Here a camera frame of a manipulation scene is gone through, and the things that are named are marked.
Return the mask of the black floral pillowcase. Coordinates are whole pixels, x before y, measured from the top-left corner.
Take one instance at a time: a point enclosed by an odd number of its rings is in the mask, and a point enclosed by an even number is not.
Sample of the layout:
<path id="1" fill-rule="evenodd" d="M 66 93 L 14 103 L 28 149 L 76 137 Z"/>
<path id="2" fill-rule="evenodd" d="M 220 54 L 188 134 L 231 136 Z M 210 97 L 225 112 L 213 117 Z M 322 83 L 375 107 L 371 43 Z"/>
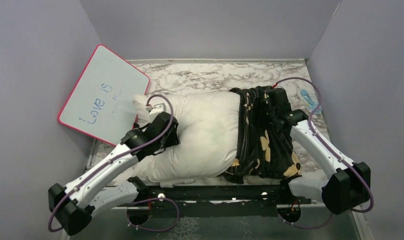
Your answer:
<path id="1" fill-rule="evenodd" d="M 301 164 L 294 152 L 292 138 L 275 128 L 267 116 L 267 91 L 271 86 L 232 88 L 240 97 L 237 153 L 222 174 L 234 184 L 245 176 L 285 179 L 300 174 Z"/>

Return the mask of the white pillow insert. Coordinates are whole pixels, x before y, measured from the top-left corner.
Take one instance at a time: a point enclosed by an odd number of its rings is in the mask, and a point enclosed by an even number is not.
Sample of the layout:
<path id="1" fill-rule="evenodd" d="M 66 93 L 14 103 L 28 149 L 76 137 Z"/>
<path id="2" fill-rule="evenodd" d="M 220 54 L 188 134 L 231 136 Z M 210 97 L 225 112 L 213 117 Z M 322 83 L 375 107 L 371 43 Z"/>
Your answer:
<path id="1" fill-rule="evenodd" d="M 228 91 L 169 94 L 179 145 L 150 155 L 130 169 L 149 183 L 177 185 L 216 177 L 236 159 L 240 96 Z"/>

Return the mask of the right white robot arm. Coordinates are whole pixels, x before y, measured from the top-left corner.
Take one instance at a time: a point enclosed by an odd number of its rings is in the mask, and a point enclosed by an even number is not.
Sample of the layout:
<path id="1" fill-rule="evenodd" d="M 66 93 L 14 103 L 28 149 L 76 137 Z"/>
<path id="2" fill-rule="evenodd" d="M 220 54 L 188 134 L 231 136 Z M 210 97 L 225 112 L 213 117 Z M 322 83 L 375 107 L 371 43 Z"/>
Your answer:
<path id="1" fill-rule="evenodd" d="M 298 197 L 308 198 L 324 203 L 335 215 L 366 202 L 373 206 L 371 170 L 366 163 L 355 163 L 324 138 L 304 111 L 292 110 L 284 89 L 267 90 L 266 101 L 266 113 L 274 130 L 305 148 L 326 176 L 325 180 L 300 175 L 282 180 L 278 190 L 282 202 L 289 204 Z"/>

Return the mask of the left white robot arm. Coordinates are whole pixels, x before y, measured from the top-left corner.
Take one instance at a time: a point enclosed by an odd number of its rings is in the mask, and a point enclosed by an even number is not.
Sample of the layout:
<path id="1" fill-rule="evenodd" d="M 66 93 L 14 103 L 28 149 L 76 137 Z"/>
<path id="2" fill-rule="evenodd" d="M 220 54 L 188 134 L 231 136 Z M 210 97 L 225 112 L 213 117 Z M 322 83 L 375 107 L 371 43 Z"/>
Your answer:
<path id="1" fill-rule="evenodd" d="M 49 188 L 50 232 L 55 232 L 52 222 L 57 220 L 60 229 L 73 236 L 101 212 L 146 201 L 148 186 L 138 177 L 116 187 L 107 185 L 145 157 L 179 144 L 178 121 L 173 115 L 162 111 L 153 117 L 147 125 L 128 131 L 111 153 L 89 171 L 66 185 L 56 183 Z"/>

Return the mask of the blue packaged small item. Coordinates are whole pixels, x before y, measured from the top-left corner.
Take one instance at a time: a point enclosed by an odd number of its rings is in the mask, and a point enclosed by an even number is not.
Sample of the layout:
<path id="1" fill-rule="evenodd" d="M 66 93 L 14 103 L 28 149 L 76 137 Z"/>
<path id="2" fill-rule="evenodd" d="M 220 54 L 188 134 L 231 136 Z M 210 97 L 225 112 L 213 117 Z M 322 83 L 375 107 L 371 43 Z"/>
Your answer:
<path id="1" fill-rule="evenodd" d="M 307 110 L 308 114 L 311 114 L 314 109 L 318 106 L 318 101 L 316 98 L 313 98 L 311 94 L 303 88 L 298 88 L 297 91 L 297 96 L 302 102 L 302 105 L 305 107 Z"/>

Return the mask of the pink framed whiteboard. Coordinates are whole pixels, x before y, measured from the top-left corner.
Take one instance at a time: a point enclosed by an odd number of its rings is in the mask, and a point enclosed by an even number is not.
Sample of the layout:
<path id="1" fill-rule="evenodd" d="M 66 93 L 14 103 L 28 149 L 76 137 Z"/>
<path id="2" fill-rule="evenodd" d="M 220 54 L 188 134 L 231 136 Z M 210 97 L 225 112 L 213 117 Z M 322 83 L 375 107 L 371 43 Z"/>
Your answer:
<path id="1" fill-rule="evenodd" d="M 137 119 L 133 96 L 144 95 L 150 78 L 99 44 L 58 115 L 64 126 L 116 145 Z"/>

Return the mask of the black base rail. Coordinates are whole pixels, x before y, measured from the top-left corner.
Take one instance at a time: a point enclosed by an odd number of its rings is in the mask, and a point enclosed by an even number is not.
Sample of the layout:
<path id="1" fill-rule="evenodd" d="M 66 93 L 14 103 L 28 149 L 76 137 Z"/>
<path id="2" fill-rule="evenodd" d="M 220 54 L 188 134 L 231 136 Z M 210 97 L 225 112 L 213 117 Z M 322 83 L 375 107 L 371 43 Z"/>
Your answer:
<path id="1" fill-rule="evenodd" d="M 149 202 L 124 203 L 126 213 L 152 218 L 276 217 L 278 208 L 311 203 L 285 193 L 278 184 L 149 186 L 137 200 Z"/>

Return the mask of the aluminium frame rail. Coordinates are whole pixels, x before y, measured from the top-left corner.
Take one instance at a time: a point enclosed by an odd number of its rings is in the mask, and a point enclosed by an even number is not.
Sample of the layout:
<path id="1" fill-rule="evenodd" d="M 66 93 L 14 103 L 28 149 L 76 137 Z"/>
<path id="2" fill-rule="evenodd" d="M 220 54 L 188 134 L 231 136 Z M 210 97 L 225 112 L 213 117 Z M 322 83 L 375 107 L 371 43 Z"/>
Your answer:
<path id="1" fill-rule="evenodd" d="M 58 178 L 61 185 L 66 185 L 86 172 L 96 144 L 96 139 L 85 137 L 80 140 L 72 140 L 61 151 L 63 155 L 60 160 L 61 173 Z"/>

